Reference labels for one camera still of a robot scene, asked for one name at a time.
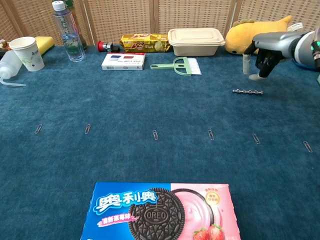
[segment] robotic hand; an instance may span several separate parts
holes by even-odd
[[[259,50],[255,66],[260,69],[260,72],[250,75],[251,80],[267,78],[279,62],[289,59],[295,59],[298,63],[308,62],[308,64],[312,61],[315,67],[320,69],[319,28],[307,34],[301,32],[269,32],[256,35],[251,45],[243,53],[244,74],[249,73],[250,55],[257,49]]]

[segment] cleaning brush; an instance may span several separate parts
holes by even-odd
[[[178,60],[183,60],[183,63],[177,63]],[[201,75],[199,64],[195,58],[187,58],[185,56],[177,57],[170,64],[152,64],[150,66],[152,70],[155,69],[174,69],[174,71],[182,76]],[[178,69],[185,69],[185,72],[181,72]]]

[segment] silver paper clip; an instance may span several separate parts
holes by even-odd
[[[252,136],[253,136],[253,139],[254,139],[254,141],[255,141],[256,144],[261,144],[259,138],[257,137],[257,135],[256,135],[255,133],[252,134]]]
[[[89,131],[90,131],[90,128],[91,128],[91,125],[88,124],[88,125],[86,126],[86,128],[85,128],[84,134],[88,134]]]
[[[157,133],[157,131],[156,131],[156,130],[153,130],[152,133],[153,133],[154,140],[158,140],[158,133]]]
[[[209,138],[211,139],[211,141],[215,140],[214,134],[212,133],[211,130],[208,130],[208,134],[209,134]]]
[[[303,144],[309,153],[313,153],[312,148],[310,147],[310,145],[307,141],[304,141]]]
[[[34,133],[38,134],[40,132],[41,128],[42,128],[42,124],[39,124],[39,126],[36,128]]]

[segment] paper cup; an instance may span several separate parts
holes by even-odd
[[[34,37],[24,36],[17,38],[9,43],[9,47],[19,57],[28,71],[35,72],[44,68],[45,64]]]

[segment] yellow plush toy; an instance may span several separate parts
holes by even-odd
[[[232,54],[243,54],[257,34],[271,32],[286,32],[292,16],[286,16],[279,21],[236,21],[225,37],[225,50]]]

